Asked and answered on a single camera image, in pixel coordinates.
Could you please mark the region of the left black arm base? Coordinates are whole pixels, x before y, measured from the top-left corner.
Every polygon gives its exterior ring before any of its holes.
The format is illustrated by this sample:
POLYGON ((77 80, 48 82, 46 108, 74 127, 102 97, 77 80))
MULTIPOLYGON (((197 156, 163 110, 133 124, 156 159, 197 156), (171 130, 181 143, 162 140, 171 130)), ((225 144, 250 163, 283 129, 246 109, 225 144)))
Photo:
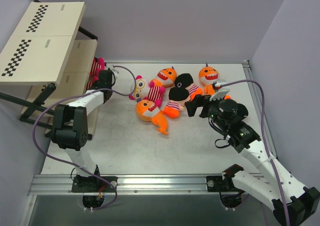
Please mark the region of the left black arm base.
POLYGON ((92 212, 99 209, 106 201, 104 193, 114 193, 115 191, 109 184, 96 177, 76 175, 73 178, 71 192, 82 194, 93 193, 93 195, 82 196, 83 206, 92 212))

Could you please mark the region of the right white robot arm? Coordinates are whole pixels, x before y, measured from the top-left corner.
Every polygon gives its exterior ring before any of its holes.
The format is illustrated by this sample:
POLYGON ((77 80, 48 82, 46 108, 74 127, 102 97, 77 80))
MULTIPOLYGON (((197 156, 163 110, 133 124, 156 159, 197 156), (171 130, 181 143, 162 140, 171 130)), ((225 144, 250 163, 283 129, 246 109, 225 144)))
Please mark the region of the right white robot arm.
POLYGON ((299 226, 312 216, 319 205, 320 192, 296 179, 273 154, 265 148, 258 133, 244 119, 247 108, 232 99, 210 100, 208 95, 196 95, 185 103, 189 117, 201 107, 201 118, 223 135, 227 144, 247 159, 263 176, 258 179, 234 164, 222 172, 222 186, 232 191, 244 191, 272 210, 282 225, 299 226))

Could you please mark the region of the white pink glasses plush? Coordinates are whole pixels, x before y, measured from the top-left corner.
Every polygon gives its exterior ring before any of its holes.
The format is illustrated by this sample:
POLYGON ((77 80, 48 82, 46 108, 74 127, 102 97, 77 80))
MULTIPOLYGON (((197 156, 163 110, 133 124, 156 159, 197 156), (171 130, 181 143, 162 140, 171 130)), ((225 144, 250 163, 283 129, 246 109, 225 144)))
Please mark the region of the white pink glasses plush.
POLYGON ((86 85, 86 90, 89 90, 92 85, 98 80, 99 78, 97 76, 94 76, 92 77, 88 82, 87 82, 87 85, 86 85))
POLYGON ((160 107, 163 102, 166 88, 163 86, 156 86, 153 81, 149 82, 146 78, 138 75, 135 78, 135 83, 131 85, 130 90, 132 91, 128 96, 130 100, 149 100, 160 107))

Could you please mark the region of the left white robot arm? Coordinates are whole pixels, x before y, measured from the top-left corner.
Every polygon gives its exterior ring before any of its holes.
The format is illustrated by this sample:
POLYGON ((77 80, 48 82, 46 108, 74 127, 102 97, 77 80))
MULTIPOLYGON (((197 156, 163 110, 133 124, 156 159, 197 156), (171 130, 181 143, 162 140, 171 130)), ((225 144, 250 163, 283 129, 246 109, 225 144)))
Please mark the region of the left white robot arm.
POLYGON ((89 138, 88 115, 110 99, 114 83, 115 74, 112 70, 101 70, 97 80, 83 97, 68 104, 58 104, 54 109, 51 140, 64 150, 75 164, 74 181, 90 192, 101 187, 101 179, 98 177, 99 167, 84 148, 89 138))

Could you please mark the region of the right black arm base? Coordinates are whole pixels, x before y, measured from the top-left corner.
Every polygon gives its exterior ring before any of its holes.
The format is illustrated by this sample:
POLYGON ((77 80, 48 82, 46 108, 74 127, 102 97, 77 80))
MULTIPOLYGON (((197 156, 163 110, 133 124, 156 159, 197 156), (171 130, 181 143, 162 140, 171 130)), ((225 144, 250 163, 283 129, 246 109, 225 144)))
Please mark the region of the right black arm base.
POLYGON ((244 190, 236 188, 232 179, 238 172, 244 171, 243 167, 238 164, 225 169, 221 175, 206 176, 206 187, 210 193, 218 193, 220 202, 226 211, 235 211, 246 200, 243 197, 244 190))

